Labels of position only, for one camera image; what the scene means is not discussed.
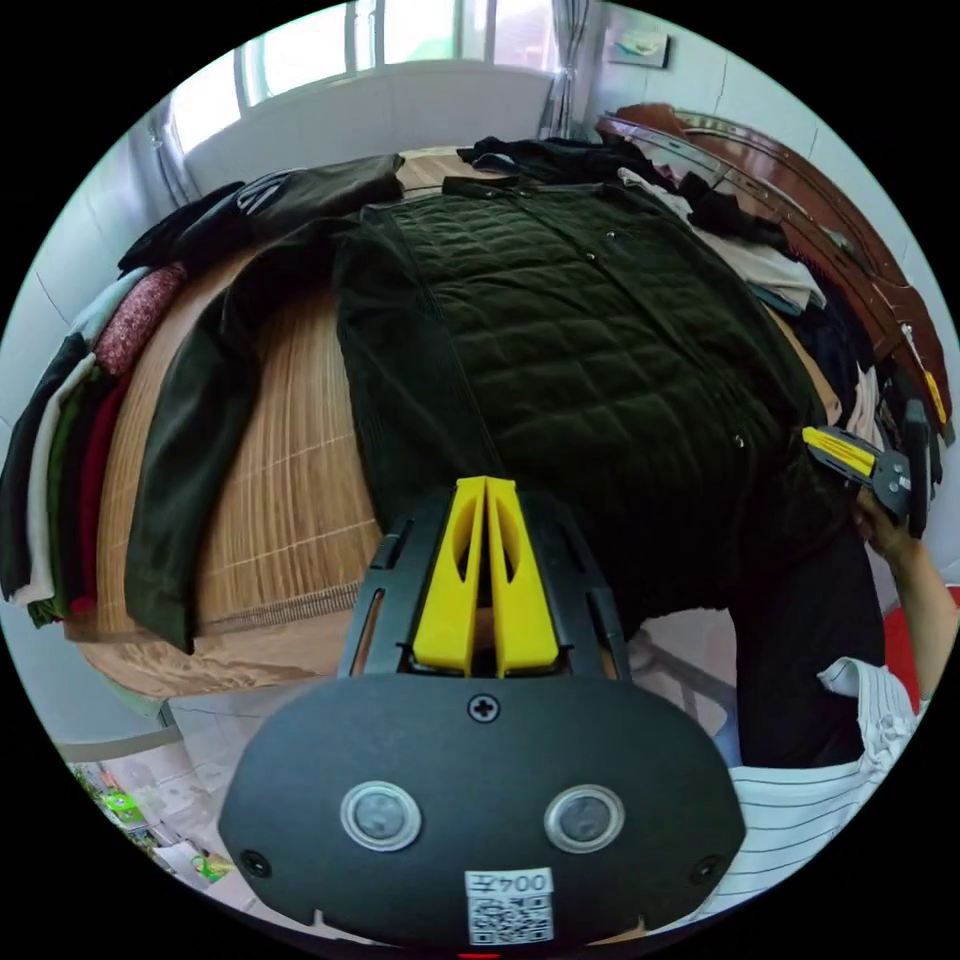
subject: dark green quilted jacket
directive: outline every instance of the dark green quilted jacket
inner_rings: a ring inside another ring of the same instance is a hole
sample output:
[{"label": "dark green quilted jacket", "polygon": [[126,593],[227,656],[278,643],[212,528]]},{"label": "dark green quilted jacket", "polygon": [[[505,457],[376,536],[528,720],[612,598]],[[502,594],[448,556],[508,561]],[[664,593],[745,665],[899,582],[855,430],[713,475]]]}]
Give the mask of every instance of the dark green quilted jacket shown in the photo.
[{"label": "dark green quilted jacket", "polygon": [[190,647],[197,545],[256,396],[257,327],[331,269],[384,527],[457,477],[551,491],[579,515],[629,631],[726,606],[845,516],[801,440],[824,412],[799,359],[658,201],[448,179],[441,195],[289,235],[184,341],[147,440],[126,576],[131,616],[178,646]]}]

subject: wooden headboard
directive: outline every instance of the wooden headboard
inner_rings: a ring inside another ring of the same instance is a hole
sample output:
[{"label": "wooden headboard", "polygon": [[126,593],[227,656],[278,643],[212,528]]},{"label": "wooden headboard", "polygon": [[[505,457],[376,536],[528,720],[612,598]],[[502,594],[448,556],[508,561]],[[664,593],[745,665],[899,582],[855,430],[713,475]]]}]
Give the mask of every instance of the wooden headboard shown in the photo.
[{"label": "wooden headboard", "polygon": [[[779,223],[790,244],[846,293],[877,360],[892,354],[929,396],[901,328],[911,324],[923,367],[936,380],[949,420],[943,348],[923,299],[866,217],[807,159],[750,127],[663,103],[622,107],[601,117],[596,129],[605,140],[630,140],[654,163],[667,164],[680,176],[699,174],[715,190],[734,194],[748,213]],[[948,432],[943,424],[934,425],[941,434]]]}]

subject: striped shirt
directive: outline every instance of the striped shirt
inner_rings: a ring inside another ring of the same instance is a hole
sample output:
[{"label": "striped shirt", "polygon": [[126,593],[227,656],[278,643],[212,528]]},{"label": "striped shirt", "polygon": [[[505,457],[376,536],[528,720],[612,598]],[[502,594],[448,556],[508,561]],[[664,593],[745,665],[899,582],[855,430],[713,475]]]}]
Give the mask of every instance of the striped shirt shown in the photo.
[{"label": "striped shirt", "polygon": [[859,760],[812,770],[732,767],[747,832],[730,869],[693,913],[654,933],[703,920],[776,886],[819,853],[867,802],[916,729],[903,684],[886,667],[843,657],[819,675],[833,693],[859,700]]}]

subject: black pants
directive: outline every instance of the black pants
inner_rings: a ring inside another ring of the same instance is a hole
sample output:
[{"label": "black pants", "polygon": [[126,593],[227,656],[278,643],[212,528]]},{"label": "black pants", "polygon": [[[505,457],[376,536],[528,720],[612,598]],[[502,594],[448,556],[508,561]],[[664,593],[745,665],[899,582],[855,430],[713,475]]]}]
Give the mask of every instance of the black pants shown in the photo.
[{"label": "black pants", "polygon": [[863,753],[857,701],[817,674],[839,657],[884,662],[883,615],[852,522],[787,575],[730,606],[740,752],[753,767],[825,767]]}]

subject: picture frame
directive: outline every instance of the picture frame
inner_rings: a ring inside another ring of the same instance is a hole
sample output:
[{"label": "picture frame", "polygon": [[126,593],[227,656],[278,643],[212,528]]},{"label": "picture frame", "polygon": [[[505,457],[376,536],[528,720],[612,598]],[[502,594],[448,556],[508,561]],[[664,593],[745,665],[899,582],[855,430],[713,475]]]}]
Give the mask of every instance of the picture frame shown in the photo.
[{"label": "picture frame", "polygon": [[670,53],[670,36],[653,30],[610,27],[604,44],[608,63],[663,70]]}]

